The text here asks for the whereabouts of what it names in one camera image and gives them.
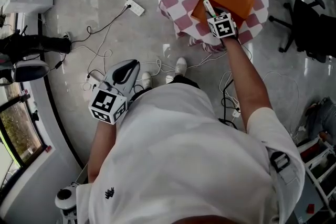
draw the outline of brown box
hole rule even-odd
[[[255,0],[209,0],[213,7],[223,7],[231,12],[233,20],[240,28],[249,16]],[[207,25],[203,0],[199,0],[191,16]]]

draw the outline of shirt logo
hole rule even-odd
[[[114,188],[111,188],[111,190],[107,190],[105,191],[105,198],[108,200],[110,198],[112,198],[114,195]]]

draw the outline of black trousers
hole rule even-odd
[[[177,75],[175,76],[174,80],[168,84],[171,84],[171,83],[183,83],[183,84],[188,84],[190,86],[193,86],[195,88],[198,88],[199,89],[199,86],[197,85],[196,82],[193,82],[192,80],[190,79],[187,79],[186,77],[184,76],[181,76],[181,75]],[[131,98],[131,102],[134,102],[140,95],[144,94],[145,92],[148,92],[152,90],[152,88],[147,88],[145,90],[142,90],[140,92],[137,92],[135,95],[133,95],[133,97]]]

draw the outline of window frame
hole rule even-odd
[[[22,83],[19,83],[19,88],[20,90],[24,89],[24,86]],[[10,108],[12,105],[20,103],[20,97],[15,97],[10,99],[8,102],[4,103],[3,105],[0,106],[0,113],[5,111],[6,109]],[[38,128],[35,124],[35,122],[32,120],[32,113],[30,111],[29,105],[27,103],[27,100],[22,102],[22,104],[25,107],[28,119],[33,127],[33,130],[35,132],[35,135],[37,136],[37,138],[40,140],[41,142],[41,146],[36,149],[36,151],[29,157],[29,159],[26,162],[23,162],[23,160],[20,158],[19,154],[16,152],[14,145],[12,144],[7,131],[5,129],[5,126],[2,122],[2,119],[0,117],[0,131],[2,134],[3,139],[5,140],[4,142],[7,144],[7,146],[9,147],[12,155],[14,156],[14,160],[13,162],[17,161],[18,164],[20,165],[20,168],[15,172],[15,174],[8,180],[8,182],[6,183],[6,185],[0,189],[0,205],[3,202],[3,200],[5,199],[5,197],[7,196],[7,194],[9,193],[9,191],[11,190],[11,188],[15,185],[15,183],[18,181],[18,179],[21,177],[21,175],[27,170],[27,168],[37,159],[37,157],[47,148],[47,145],[44,143],[44,140],[40,134],[40,132],[38,131]]]

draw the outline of orange box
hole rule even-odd
[[[233,20],[240,28],[249,16],[255,0],[209,0],[213,7],[223,7],[231,12]],[[191,16],[207,25],[203,0],[198,0]]]

